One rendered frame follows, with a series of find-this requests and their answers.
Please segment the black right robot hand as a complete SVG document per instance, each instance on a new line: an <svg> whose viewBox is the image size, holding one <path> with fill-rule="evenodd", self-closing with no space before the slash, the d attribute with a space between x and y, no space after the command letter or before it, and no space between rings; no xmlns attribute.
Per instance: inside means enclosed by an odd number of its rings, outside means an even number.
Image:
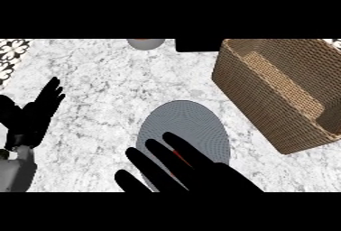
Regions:
<svg viewBox="0 0 341 231"><path fill-rule="evenodd" d="M191 168L184 164L171 150L155 140L144 142L146 149L162 162L169 172L175 175L180 185L153 161L132 147L125 150L125 155L162 193L227 193L262 194L261 189L243 175L224 163L214 162L190 143L171 132L162 134L165 143L181 154Z"/></svg>

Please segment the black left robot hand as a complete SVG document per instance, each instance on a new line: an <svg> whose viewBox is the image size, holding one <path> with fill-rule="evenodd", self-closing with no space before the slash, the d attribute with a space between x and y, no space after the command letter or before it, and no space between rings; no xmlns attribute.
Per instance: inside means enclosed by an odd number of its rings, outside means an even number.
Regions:
<svg viewBox="0 0 341 231"><path fill-rule="evenodd" d="M7 128L4 148L13 151L25 145L34 148L39 145L60 102L65 98L60 80L53 77L41 89L32 102L19 107L14 101L0 95L0 123Z"/></svg>

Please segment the red tomato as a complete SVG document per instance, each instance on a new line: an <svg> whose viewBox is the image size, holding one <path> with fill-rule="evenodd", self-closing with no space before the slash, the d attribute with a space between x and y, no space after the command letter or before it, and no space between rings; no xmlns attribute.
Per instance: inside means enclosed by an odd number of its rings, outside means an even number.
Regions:
<svg viewBox="0 0 341 231"><path fill-rule="evenodd" d="M181 156L181 154L175 150L172 150L172 154L178 157L178 159L184 162L184 164L191 168L191 165L184 160L184 157Z"/></svg>

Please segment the grey oval placemat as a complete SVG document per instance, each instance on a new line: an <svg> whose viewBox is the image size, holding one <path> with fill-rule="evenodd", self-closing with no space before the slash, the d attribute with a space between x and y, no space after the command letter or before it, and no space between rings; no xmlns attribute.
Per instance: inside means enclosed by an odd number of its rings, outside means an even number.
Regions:
<svg viewBox="0 0 341 231"><path fill-rule="evenodd" d="M165 132L171 132L181 137L214 162L224 164L228 164L230 159L228 137L224 125L214 112L193 101L174 100L150 112L138 131L135 149L168 173L177 183L183 185L144 146L146 140L155 139L174 151L162 140Z"/></svg>

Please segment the brown wicker basket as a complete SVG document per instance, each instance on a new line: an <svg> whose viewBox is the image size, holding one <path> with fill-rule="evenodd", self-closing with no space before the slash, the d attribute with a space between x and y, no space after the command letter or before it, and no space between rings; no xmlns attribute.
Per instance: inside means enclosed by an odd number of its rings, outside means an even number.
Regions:
<svg viewBox="0 0 341 231"><path fill-rule="evenodd" d="M222 40L211 80L280 153L341 140L341 51L324 40Z"/></svg>

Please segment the black white patterned tile panel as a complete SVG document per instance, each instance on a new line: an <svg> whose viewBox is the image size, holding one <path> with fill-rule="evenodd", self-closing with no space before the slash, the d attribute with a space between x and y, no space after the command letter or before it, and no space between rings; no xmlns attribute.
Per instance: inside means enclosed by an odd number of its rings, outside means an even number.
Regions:
<svg viewBox="0 0 341 231"><path fill-rule="evenodd" d="M7 86L31 43L32 39L0 39L0 90Z"/></svg>

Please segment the grey round bowl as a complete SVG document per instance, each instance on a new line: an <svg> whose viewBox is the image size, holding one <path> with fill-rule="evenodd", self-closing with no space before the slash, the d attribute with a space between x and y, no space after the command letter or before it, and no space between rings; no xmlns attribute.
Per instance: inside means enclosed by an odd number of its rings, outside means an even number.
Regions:
<svg viewBox="0 0 341 231"><path fill-rule="evenodd" d="M163 39L128 39L129 46L140 51L150 51L163 43Z"/></svg>

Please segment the black box appliance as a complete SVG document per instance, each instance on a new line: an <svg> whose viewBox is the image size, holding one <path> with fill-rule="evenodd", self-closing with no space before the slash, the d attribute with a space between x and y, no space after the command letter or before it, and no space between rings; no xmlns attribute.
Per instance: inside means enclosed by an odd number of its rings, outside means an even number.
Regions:
<svg viewBox="0 0 341 231"><path fill-rule="evenodd" d="M218 51L222 39L175 39L175 50L178 52Z"/></svg>

